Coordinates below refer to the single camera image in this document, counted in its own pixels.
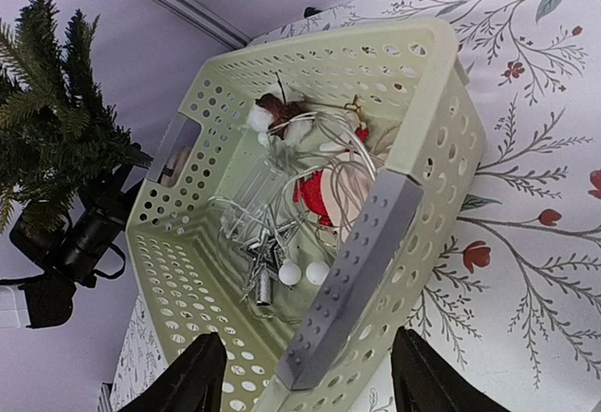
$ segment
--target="artificial plant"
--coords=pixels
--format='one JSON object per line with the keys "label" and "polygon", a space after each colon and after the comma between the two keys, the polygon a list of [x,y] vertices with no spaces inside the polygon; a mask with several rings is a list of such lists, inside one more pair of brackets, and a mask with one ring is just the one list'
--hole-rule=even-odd
{"label": "artificial plant", "polygon": [[105,106],[90,61],[99,18],[81,10],[64,43],[54,0],[29,0],[14,30],[0,20],[0,232],[15,203],[33,228],[64,224],[74,195],[117,165],[147,166]]}

